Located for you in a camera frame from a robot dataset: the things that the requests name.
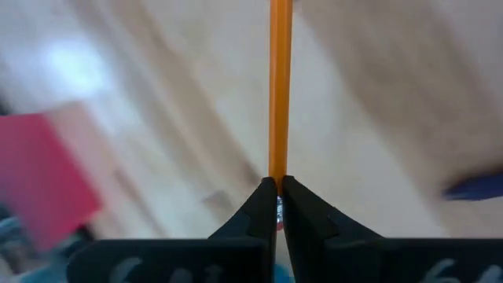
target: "orange pencil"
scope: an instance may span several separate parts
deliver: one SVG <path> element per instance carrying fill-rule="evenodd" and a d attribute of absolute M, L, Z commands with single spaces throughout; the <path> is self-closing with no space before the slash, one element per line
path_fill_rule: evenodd
<path fill-rule="evenodd" d="M 288 153 L 292 0 L 270 1 L 269 176 L 281 195 Z"/>

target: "red object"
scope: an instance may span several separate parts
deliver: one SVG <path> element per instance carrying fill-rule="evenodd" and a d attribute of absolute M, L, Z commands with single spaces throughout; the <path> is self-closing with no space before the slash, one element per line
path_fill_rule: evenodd
<path fill-rule="evenodd" d="M 64 240 L 100 207 L 41 114 L 0 116 L 0 201 L 42 250 Z"/>

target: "blurry background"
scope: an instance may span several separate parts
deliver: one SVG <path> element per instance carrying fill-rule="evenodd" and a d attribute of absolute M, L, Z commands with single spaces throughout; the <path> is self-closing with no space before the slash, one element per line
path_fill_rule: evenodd
<path fill-rule="evenodd" d="M 440 198 L 503 163 L 503 2 L 294 10 L 289 174 L 384 236 L 503 237 L 501 199 Z M 2 0 L 0 36 L 2 104 L 49 121 L 94 237 L 207 237 L 266 176 L 268 1 Z"/>

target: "yellow pencil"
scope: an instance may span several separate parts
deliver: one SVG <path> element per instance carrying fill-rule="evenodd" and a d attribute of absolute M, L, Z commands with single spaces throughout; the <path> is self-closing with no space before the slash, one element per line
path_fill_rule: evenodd
<path fill-rule="evenodd" d="M 281 195 L 288 153 L 292 0 L 270 0 L 269 176 Z"/>

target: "blue object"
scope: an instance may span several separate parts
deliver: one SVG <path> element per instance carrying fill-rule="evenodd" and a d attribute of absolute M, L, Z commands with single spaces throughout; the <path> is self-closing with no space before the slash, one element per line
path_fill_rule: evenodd
<path fill-rule="evenodd" d="M 288 270 L 279 264 L 274 264 L 274 283 L 292 283 Z"/>
<path fill-rule="evenodd" d="M 470 178 L 443 192 L 447 200 L 486 200 L 503 197 L 503 174 Z"/>

